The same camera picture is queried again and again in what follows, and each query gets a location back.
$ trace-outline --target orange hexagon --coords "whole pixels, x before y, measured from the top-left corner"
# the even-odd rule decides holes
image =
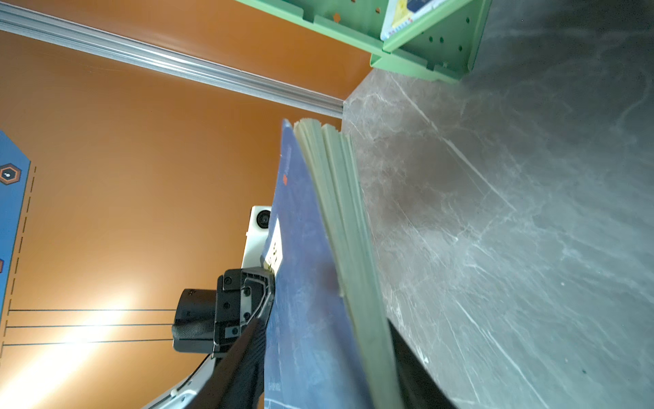
[[[0,166],[0,182],[4,185],[11,185],[20,180],[20,169],[15,165],[6,164]]]

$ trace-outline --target orange wall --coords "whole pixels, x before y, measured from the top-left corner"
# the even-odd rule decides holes
[[[35,178],[0,335],[6,324],[106,318],[8,316],[10,300],[12,309],[174,309],[184,288],[215,287],[218,274],[240,266],[250,207],[272,202],[282,118],[340,127],[333,118],[9,33],[0,32],[0,55],[7,56],[0,129],[32,160]],[[171,323],[173,314],[125,313],[111,322]],[[3,341],[59,342],[71,331],[7,329]],[[101,338],[170,337],[161,326],[115,327]],[[0,395],[35,363],[72,353],[65,361],[80,359],[78,366],[34,407],[139,408],[202,358],[174,352],[171,342],[79,350],[5,347]],[[31,383],[29,391],[42,387]]]
[[[234,0],[8,3],[342,99],[370,72],[370,54]]]

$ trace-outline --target black line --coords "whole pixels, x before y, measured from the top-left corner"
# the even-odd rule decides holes
[[[9,311],[22,311],[22,312],[25,312],[25,311],[176,311],[176,310],[160,310],[160,309],[132,309],[132,310],[120,310],[120,309],[118,309],[118,310],[115,310],[115,309],[112,309],[112,308],[106,308],[106,309],[105,308],[98,308],[98,309],[92,308],[92,309],[88,309],[88,310],[24,310],[24,309],[12,310],[11,308],[9,308]]]
[[[35,344],[5,344],[3,347],[25,347],[25,346],[39,346],[39,345],[79,345],[79,344],[114,344],[120,342],[154,342],[154,341],[172,341],[172,338],[165,338],[159,340],[120,340],[120,341],[86,341],[86,342],[39,342]]]
[[[172,325],[172,324],[84,324],[84,325],[9,325],[7,328],[69,328],[69,327],[148,327],[155,325]]]

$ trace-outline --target blue book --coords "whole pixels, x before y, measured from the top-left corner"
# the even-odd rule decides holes
[[[31,179],[28,173],[29,159],[0,131],[0,319],[5,294],[11,294],[15,278],[11,274],[16,271],[16,262],[12,264],[12,256],[18,251],[14,245],[18,233],[22,231],[20,213],[27,180]]]
[[[302,120],[295,131],[284,122],[262,255],[276,271],[265,407],[399,408],[351,143],[315,120]],[[376,369],[388,361],[388,370]]]

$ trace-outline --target white label sticker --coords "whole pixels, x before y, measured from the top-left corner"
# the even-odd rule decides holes
[[[279,219],[275,220],[275,229],[273,230],[273,238],[270,241],[270,248],[266,254],[265,259],[266,270],[272,271],[277,275],[279,266],[282,264],[282,233],[279,228]]]

